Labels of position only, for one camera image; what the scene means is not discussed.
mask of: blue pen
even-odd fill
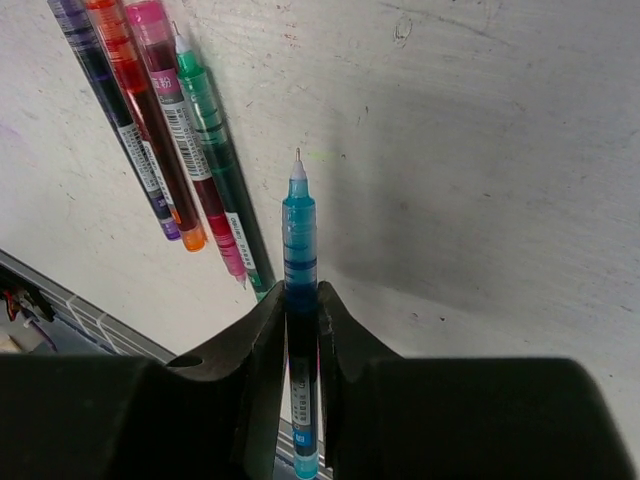
[[[282,202],[285,308],[296,476],[318,473],[316,202],[296,149],[289,195]]]

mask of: pink pen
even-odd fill
[[[244,286],[247,271],[200,141],[191,126],[188,107],[177,77],[178,63],[173,32],[162,3],[158,0],[133,0],[125,1],[125,5],[129,23],[158,94],[160,106],[207,216],[213,238],[229,273]]]

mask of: red pen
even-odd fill
[[[247,271],[224,213],[200,140],[191,125],[189,112],[178,82],[175,41],[169,20],[159,0],[125,0],[125,11],[151,82],[164,112],[213,238],[229,273],[243,286]]]
[[[201,250],[206,244],[206,236],[151,80],[133,41],[124,8],[119,0],[85,0],[85,4],[120,90],[131,107],[182,241],[190,252]]]

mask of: orange pen cap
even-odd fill
[[[182,236],[182,242],[187,250],[190,252],[199,252],[207,244],[207,235],[204,233],[202,225],[198,226],[188,232],[180,232]]]

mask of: barcode sticker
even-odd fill
[[[149,193],[158,190],[158,180],[153,173],[151,162],[149,162],[145,154],[145,147],[143,147],[142,140],[140,140],[138,127],[133,123],[126,127],[118,127],[118,135],[120,135],[124,148],[127,150],[136,172],[138,172],[138,177],[142,180],[144,189]]]
[[[246,268],[247,270],[255,270],[256,264],[253,262],[251,249],[249,248],[247,237],[245,237],[244,235],[244,229],[242,228],[242,224],[240,223],[240,217],[237,213],[225,212],[225,214],[227,215],[227,220],[229,222],[229,226],[231,227],[231,232],[233,232],[233,238],[236,239],[236,245],[238,246],[238,250],[240,251],[242,263],[244,263],[244,268]]]
[[[309,365],[304,358],[289,357],[291,375],[291,419],[297,425],[311,425]]]
[[[149,163],[151,163],[151,168],[153,168],[153,173],[155,173],[156,178],[158,179],[158,185],[160,185],[160,190],[162,190],[162,194],[164,195],[164,199],[167,201],[167,204],[173,208],[173,198],[171,198],[171,194],[169,193],[169,188],[167,187],[167,182],[165,182],[164,177],[162,176],[162,172],[160,171],[160,165],[158,165],[158,160],[156,156],[153,154],[153,149],[151,148],[151,144],[142,140],[142,145],[144,146],[144,151],[147,154],[147,158],[149,159]]]
[[[169,122],[169,128],[180,150],[180,155],[187,167],[187,172],[194,182],[211,178],[211,170],[204,158],[195,131],[191,127],[185,102],[162,105],[162,110]]]

